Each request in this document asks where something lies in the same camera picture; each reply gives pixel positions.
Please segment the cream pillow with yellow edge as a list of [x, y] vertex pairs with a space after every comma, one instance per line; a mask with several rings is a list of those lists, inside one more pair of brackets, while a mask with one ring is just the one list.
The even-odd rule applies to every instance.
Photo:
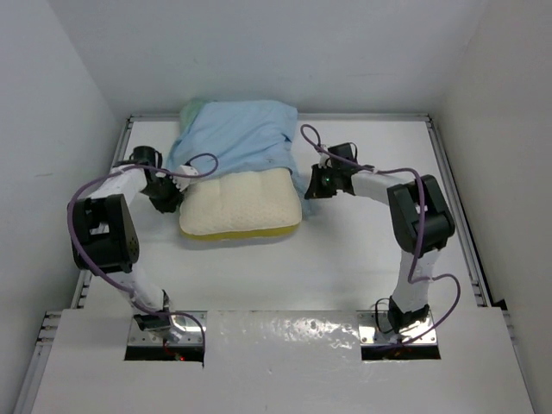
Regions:
[[285, 168], [193, 182], [179, 208], [182, 234], [206, 242], [285, 236], [302, 219], [301, 202]]

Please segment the green and blue pillowcase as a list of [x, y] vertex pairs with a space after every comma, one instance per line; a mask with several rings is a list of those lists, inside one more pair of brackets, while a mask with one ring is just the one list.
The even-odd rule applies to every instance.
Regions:
[[298, 110], [274, 100], [207, 101], [194, 98], [179, 112], [179, 137], [173, 142], [165, 166], [174, 171], [190, 161], [200, 173], [214, 165], [212, 179], [231, 173], [263, 172], [285, 168], [291, 174], [305, 216], [313, 213], [304, 199], [307, 182], [292, 155]]

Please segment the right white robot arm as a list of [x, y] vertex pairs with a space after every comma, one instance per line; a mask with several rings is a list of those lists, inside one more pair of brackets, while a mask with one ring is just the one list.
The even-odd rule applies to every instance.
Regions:
[[426, 318], [433, 268], [455, 223], [439, 183], [409, 168], [381, 171], [356, 162], [350, 143], [317, 146], [320, 160], [311, 167], [305, 198], [332, 198], [338, 192], [370, 198], [389, 208], [392, 231], [401, 249], [398, 281], [388, 299], [392, 332]]

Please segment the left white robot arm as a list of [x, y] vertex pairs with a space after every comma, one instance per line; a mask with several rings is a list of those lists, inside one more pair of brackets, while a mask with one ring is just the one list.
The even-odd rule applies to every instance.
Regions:
[[140, 330], [177, 342], [185, 333], [185, 318], [171, 312], [167, 293], [137, 266], [140, 243], [129, 211], [139, 193], [160, 213], [177, 210], [183, 194], [171, 178], [160, 175], [162, 162], [154, 148], [135, 147], [87, 198], [73, 197], [69, 231], [77, 267], [116, 288]]

